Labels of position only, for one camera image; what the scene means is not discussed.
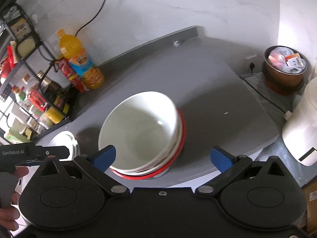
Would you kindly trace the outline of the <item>person's left hand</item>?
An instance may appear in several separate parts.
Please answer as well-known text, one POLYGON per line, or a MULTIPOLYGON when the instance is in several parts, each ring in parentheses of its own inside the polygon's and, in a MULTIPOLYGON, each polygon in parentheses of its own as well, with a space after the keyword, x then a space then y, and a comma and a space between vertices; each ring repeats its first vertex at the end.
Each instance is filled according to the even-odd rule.
MULTIPOLYGON (((29 173, 27 167, 16 167, 14 175, 23 178, 29 173)), ((13 205, 18 204, 20 194, 16 191, 11 196, 11 205, 8 208, 1 208, 1 226, 10 231, 16 231, 19 226, 16 220, 20 217, 19 210, 13 205)))

